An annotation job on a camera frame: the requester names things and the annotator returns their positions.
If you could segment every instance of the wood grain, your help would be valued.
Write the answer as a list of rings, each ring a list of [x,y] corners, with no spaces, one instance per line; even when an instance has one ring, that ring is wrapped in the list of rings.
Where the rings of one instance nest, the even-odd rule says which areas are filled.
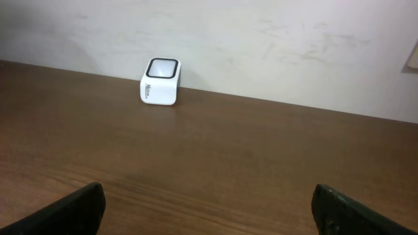
[[[416,124],[0,64],[0,227],[99,181],[99,234],[317,234],[317,183],[418,230]]]

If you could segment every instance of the black object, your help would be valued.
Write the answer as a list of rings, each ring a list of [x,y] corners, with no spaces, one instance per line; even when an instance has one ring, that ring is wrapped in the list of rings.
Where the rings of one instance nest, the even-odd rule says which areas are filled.
[[[5,227],[0,235],[94,235],[105,212],[100,183],[91,183]]]
[[[317,185],[312,214],[320,235],[418,235],[326,185]]]

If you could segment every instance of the white cube device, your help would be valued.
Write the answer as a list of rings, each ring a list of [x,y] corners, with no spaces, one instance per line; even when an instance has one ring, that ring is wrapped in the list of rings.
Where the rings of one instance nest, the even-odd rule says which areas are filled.
[[[181,67],[177,59],[151,59],[140,82],[142,101],[147,104],[174,104],[180,85]]]

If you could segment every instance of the white wall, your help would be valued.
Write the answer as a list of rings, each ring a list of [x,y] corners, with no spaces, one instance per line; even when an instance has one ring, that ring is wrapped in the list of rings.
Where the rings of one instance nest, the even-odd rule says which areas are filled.
[[[0,0],[0,59],[418,123],[418,0]]]

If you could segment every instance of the brown wooden surface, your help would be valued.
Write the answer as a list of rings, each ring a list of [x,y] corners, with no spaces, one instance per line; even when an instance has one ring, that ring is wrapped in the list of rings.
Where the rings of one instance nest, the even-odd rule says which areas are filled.
[[[0,227],[99,181],[99,234],[317,234],[317,183],[418,230],[418,125],[138,87],[1,62]]]

